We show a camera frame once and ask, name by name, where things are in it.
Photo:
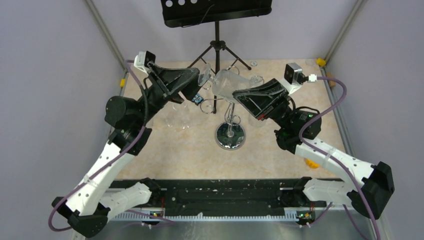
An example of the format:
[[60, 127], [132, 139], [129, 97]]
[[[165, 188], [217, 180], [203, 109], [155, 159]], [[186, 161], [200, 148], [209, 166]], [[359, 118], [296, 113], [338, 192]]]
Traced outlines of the clear wine glass back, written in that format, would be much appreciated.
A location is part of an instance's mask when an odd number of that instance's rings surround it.
[[190, 128], [191, 118], [188, 105], [185, 102], [181, 104], [172, 103], [165, 120], [167, 126], [170, 128], [181, 130], [186, 130]]

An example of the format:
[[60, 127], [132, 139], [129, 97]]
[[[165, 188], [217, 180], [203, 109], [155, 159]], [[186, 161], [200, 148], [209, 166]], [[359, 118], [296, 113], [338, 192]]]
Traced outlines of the ribbed wine glass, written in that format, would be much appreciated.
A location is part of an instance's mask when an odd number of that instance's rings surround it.
[[254, 116], [248, 116], [248, 123], [254, 128], [262, 128], [266, 125], [267, 120], [258, 120]]
[[260, 75], [253, 75], [251, 78], [250, 78], [250, 87], [251, 88], [256, 88], [256, 87], [259, 87], [259, 86], [261, 86], [261, 85], [263, 85], [264, 84], [264, 82], [265, 82], [265, 80], [264, 80], [264, 78], [262, 77], [262, 76], [260, 76]]
[[211, 89], [214, 96], [231, 103], [237, 102], [233, 96], [233, 92], [253, 87], [250, 79], [232, 72], [231, 70], [223, 69], [213, 75], [209, 63], [200, 70], [198, 85], [203, 87], [208, 81], [210, 82], [208, 89]]

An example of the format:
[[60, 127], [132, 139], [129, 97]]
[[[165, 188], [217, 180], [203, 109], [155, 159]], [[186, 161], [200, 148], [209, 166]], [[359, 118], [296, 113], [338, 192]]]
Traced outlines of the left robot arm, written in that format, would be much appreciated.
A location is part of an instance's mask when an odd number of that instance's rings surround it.
[[148, 122], [167, 103], [190, 100], [200, 89], [200, 70], [195, 67], [163, 68], [152, 60], [141, 65], [127, 60], [126, 66], [130, 74], [134, 69], [146, 73], [151, 86], [140, 87], [139, 99], [113, 96], [107, 101], [105, 121], [113, 132], [103, 151], [79, 184], [52, 202], [53, 213], [62, 215], [68, 228], [86, 239], [99, 234], [115, 216], [138, 205], [154, 207], [160, 202], [158, 186], [149, 178], [111, 196], [105, 196], [105, 192], [145, 147], [152, 133]]

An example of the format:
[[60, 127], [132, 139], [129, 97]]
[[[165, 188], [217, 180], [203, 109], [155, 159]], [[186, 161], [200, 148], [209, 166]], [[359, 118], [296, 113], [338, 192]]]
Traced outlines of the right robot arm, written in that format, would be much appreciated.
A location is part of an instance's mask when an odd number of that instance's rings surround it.
[[272, 79], [232, 94], [256, 119], [271, 119], [279, 126], [274, 133], [280, 149], [309, 159], [337, 176], [337, 180], [302, 177], [291, 190], [282, 191], [282, 204], [345, 204], [364, 217], [379, 219], [395, 191], [391, 167], [384, 162], [362, 161], [319, 139], [322, 118], [318, 112], [307, 107], [290, 108], [292, 94], [301, 87], [296, 81]]

